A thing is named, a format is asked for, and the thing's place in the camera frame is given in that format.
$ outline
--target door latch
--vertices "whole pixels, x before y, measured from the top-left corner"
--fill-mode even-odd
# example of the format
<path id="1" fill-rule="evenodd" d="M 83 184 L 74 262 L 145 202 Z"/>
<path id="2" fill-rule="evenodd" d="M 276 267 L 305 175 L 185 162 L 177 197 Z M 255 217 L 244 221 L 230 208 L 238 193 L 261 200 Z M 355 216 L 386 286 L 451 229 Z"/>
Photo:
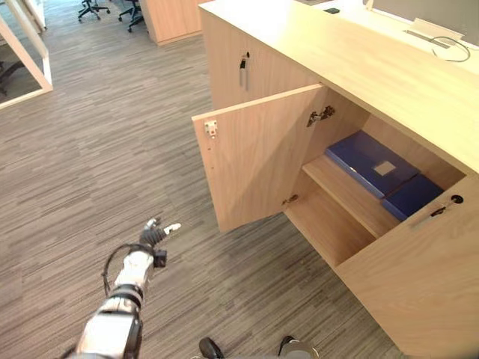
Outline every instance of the door latch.
<path id="1" fill-rule="evenodd" d="M 204 129 L 206 130 L 207 134 L 214 139 L 216 137 L 216 133 L 218 132 L 218 124 L 216 121 L 205 122 Z"/>

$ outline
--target shelf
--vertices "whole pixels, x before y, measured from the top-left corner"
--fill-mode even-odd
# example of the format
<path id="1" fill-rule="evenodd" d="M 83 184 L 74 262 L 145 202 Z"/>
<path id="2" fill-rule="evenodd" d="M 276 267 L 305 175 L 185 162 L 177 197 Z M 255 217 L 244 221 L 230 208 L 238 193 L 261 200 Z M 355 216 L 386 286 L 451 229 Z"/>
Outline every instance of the shelf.
<path id="1" fill-rule="evenodd" d="M 302 169 L 374 237 L 379 238 L 400 223 L 377 198 L 326 155 Z"/>
<path id="2" fill-rule="evenodd" d="M 332 268 L 375 239 L 319 187 L 292 202 L 284 213 Z"/>

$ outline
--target desk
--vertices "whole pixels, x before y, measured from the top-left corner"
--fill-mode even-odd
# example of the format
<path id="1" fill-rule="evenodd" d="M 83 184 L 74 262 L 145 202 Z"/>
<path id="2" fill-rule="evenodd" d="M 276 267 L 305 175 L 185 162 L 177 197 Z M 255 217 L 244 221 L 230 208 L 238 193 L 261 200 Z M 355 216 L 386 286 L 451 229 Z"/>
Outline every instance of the desk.
<path id="1" fill-rule="evenodd" d="M 140 0 L 152 41 L 171 43 L 201 31 L 198 5 L 209 0 Z"/>
<path id="2" fill-rule="evenodd" d="M 382 13 L 378 10 L 368 11 L 362 4 L 362 1 L 354 0 L 332 0 L 323 2 L 318 5 L 314 5 L 316 10 L 325 10 L 331 7 L 336 7 L 341 11 L 335 16 L 342 19 L 346 19 L 350 22 L 354 22 L 358 25 L 370 28 L 380 34 L 391 37 L 395 40 L 399 40 L 403 43 L 407 43 L 414 46 L 417 49 L 421 49 L 433 56 L 432 48 L 434 48 L 438 55 L 443 58 L 464 58 L 465 52 L 458 46 L 452 46 L 448 50 L 444 50 L 440 46 L 434 46 L 432 43 L 419 37 L 407 34 L 406 30 L 412 24 L 411 21 L 402 19 L 400 17 Z M 454 66 L 462 67 L 475 75 L 479 75 L 479 47 L 472 44 L 464 43 L 467 47 L 471 48 L 471 57 L 466 62 L 451 62 Z"/>
<path id="3" fill-rule="evenodd" d="M 201 22 L 215 111 L 193 126 L 220 230 L 283 212 L 405 354 L 477 353 L 478 77 L 294 0 L 216 0 Z M 324 155 L 359 130 L 445 192 L 392 217 Z"/>

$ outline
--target cabinet door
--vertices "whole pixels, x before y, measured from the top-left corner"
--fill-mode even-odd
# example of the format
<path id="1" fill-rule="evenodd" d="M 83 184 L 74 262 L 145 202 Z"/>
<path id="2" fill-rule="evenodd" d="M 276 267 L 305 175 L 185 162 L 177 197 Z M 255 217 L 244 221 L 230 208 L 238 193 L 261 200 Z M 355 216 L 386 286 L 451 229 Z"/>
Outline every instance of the cabinet door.
<path id="1" fill-rule="evenodd" d="M 428 216 L 454 194 L 464 202 Z M 477 354 L 479 177 L 462 179 L 337 272 L 404 353 Z"/>
<path id="2" fill-rule="evenodd" d="M 326 91 L 312 85 L 193 117 L 221 230 L 285 209 Z M 215 124 L 213 138 L 205 129 Z"/>

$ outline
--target blue box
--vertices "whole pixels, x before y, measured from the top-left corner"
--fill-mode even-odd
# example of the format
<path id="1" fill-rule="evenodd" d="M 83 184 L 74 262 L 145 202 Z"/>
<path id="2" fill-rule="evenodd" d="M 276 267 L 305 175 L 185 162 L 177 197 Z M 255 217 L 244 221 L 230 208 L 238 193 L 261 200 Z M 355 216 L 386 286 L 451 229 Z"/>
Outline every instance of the blue box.
<path id="1" fill-rule="evenodd" d="M 378 198 L 384 198 L 419 173 L 363 131 L 328 147 L 326 155 Z"/>
<path id="2" fill-rule="evenodd" d="M 395 193 L 381 201 L 394 217 L 404 221 L 443 192 L 422 174 L 417 175 Z"/>

